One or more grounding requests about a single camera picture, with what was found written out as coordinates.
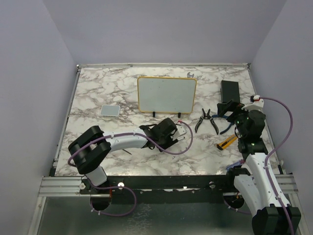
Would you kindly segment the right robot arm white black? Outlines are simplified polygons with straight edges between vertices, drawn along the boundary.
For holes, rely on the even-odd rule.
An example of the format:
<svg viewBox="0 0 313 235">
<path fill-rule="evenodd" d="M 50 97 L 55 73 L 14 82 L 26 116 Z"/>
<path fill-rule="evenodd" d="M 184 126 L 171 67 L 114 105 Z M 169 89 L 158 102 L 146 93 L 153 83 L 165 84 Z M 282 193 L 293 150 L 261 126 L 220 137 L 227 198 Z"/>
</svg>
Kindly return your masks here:
<svg viewBox="0 0 313 235">
<path fill-rule="evenodd" d="M 293 207 L 282 192 L 273 173 L 268 152 L 261 137 L 265 128 L 264 100 L 252 96 L 250 104 L 236 101 L 219 103 L 218 116 L 230 112 L 227 121 L 235 124 L 238 149 L 251 175 L 235 169 L 225 178 L 229 191 L 238 190 L 252 215 L 252 229 L 256 235 L 293 235 L 301 220 L 299 208 Z"/>
</svg>

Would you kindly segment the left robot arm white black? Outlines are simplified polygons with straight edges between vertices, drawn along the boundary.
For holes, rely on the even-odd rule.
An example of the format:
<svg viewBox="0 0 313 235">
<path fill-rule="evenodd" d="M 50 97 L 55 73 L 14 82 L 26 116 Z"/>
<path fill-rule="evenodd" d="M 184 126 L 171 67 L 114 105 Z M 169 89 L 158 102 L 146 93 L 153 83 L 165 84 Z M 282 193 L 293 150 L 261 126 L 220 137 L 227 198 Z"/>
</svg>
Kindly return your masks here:
<svg viewBox="0 0 313 235">
<path fill-rule="evenodd" d="M 79 174 L 86 175 L 95 192 L 103 193 L 107 190 L 108 181 L 100 164 L 109 153 L 128 148 L 153 149 L 156 146 L 163 151 L 185 134 L 184 127 L 170 118 L 125 132 L 104 132 L 99 126 L 92 126 L 72 142 L 68 150 Z"/>
</svg>

